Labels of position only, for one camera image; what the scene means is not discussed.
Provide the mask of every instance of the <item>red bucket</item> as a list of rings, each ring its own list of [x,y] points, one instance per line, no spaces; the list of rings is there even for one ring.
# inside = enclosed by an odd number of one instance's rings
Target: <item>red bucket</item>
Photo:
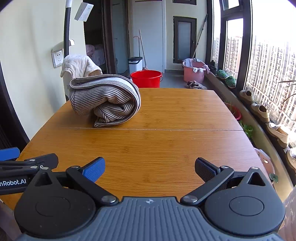
[[[162,74],[156,70],[141,70],[131,73],[133,82],[139,88],[159,88]]]

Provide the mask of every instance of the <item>power socket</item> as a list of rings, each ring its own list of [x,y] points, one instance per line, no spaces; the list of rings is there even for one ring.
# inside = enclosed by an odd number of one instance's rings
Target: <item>power socket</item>
[[[64,54],[62,49],[57,51],[52,51],[52,62],[55,68],[62,65],[63,61],[64,61]]]

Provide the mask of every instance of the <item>green slipper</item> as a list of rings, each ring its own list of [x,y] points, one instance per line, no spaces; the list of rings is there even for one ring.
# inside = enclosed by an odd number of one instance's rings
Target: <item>green slipper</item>
[[[226,72],[223,71],[223,70],[221,70],[221,69],[217,71],[216,76],[218,78],[220,78],[220,79],[223,79],[223,80],[228,77],[228,75],[226,74]]]
[[[229,76],[226,80],[225,83],[227,84],[227,86],[231,89],[235,88],[237,85],[237,81],[233,76]]]

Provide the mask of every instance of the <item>screw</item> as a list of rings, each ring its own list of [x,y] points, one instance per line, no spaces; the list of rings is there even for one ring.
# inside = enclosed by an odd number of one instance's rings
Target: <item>screw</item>
[[[101,201],[104,203],[114,203],[116,201],[116,197],[113,195],[103,196]]]
[[[197,202],[197,200],[198,200],[197,197],[193,195],[186,195],[183,197],[183,201],[188,204],[193,204]]]

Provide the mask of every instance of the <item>high-rise building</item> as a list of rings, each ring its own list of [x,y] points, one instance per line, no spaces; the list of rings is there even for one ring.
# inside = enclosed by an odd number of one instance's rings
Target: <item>high-rise building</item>
[[[213,50],[212,50],[212,59],[215,61],[216,68],[218,67],[219,60],[219,46],[220,46],[220,37],[216,37],[213,39]]]
[[[228,37],[225,54],[224,71],[237,79],[240,56],[242,52],[242,37]]]
[[[251,90],[257,103],[270,110],[270,118],[277,124],[296,129],[296,85],[279,83],[295,81],[295,50],[289,43],[282,46],[270,45],[255,36],[250,57],[246,89]]]

